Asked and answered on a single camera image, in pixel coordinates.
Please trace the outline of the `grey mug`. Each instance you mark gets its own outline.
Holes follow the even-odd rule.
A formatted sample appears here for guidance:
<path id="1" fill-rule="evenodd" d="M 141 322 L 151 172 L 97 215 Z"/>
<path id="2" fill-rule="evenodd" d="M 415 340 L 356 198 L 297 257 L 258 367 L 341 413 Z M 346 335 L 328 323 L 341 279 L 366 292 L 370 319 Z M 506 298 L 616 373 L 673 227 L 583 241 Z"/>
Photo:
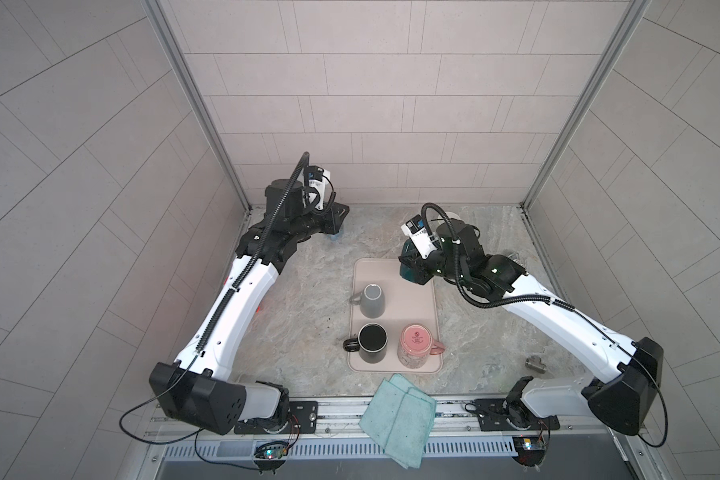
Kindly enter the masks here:
<path id="1" fill-rule="evenodd" d="M 354 294 L 349 302 L 359 307 L 363 316 L 369 319 L 381 317 L 385 312 L 385 296 L 380 285 L 371 283 Z"/>

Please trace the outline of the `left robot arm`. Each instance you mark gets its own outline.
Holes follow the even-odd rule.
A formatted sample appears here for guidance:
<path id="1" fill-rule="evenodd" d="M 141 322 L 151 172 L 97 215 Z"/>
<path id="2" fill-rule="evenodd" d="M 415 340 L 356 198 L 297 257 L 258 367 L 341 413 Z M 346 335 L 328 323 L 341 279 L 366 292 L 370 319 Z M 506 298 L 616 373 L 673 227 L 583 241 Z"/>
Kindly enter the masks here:
<path id="1" fill-rule="evenodd" d="M 329 172 L 311 164 L 309 153 L 266 188 L 265 216 L 241 237 L 205 320 L 172 363 L 159 362 L 150 374 L 152 399 L 167 417 L 219 435 L 240 423 L 270 431 L 289 423 L 286 387 L 229 377 L 254 314 L 298 245 L 340 232 L 349 208 L 335 197 Z"/>

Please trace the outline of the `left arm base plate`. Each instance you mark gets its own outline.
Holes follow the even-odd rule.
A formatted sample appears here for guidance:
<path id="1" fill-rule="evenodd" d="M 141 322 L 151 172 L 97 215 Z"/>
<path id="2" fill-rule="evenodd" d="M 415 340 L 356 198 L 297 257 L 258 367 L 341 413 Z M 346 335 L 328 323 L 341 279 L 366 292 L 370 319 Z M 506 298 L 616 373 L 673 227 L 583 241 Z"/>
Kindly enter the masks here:
<path id="1" fill-rule="evenodd" d="M 238 422 L 233 432 L 236 435 L 285 435 L 294 433 L 298 425 L 301 433 L 312 434 L 316 431 L 318 407 L 317 401 L 293 401 L 289 404 L 289 416 L 282 425 L 275 425 L 271 419 L 248 419 Z"/>

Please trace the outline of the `dark green mug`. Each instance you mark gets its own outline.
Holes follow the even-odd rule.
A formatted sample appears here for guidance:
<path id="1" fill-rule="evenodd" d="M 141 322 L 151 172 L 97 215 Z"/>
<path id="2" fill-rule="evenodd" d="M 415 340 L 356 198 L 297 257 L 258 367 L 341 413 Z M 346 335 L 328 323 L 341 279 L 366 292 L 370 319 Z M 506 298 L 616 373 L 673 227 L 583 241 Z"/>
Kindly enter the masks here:
<path id="1" fill-rule="evenodd" d="M 400 265 L 400 276 L 411 283 L 419 284 L 419 272 L 416 268 L 412 268 L 408 265 L 401 264 Z"/>

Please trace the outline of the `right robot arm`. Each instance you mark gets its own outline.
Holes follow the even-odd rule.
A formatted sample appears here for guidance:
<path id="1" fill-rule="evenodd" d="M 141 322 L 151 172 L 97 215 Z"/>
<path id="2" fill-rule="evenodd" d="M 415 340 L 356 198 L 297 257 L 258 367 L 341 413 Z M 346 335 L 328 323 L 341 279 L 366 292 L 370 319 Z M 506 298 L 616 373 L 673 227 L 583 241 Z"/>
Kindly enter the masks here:
<path id="1" fill-rule="evenodd" d="M 477 227 L 434 203 L 424 204 L 401 230 L 407 238 L 399 256 L 404 279 L 425 285 L 441 277 L 471 306 L 503 308 L 528 321 L 588 370 L 582 377 L 553 380 L 525 376 L 486 417 L 528 430 L 558 415 L 586 416 L 618 433 L 639 435 L 653 403 L 664 399 L 664 350 L 656 341 L 609 329 L 508 256 L 485 253 Z"/>

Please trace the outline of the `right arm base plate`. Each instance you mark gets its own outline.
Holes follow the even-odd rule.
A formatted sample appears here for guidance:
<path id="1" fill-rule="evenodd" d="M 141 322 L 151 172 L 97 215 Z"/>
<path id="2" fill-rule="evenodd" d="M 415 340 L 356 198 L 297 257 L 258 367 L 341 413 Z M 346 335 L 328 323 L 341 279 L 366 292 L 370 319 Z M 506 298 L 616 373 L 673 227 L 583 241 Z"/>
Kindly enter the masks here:
<path id="1" fill-rule="evenodd" d="M 535 416 L 522 402 L 499 398 L 475 399 L 464 410 L 477 417 L 482 431 L 546 431 L 559 430 L 557 416 Z"/>

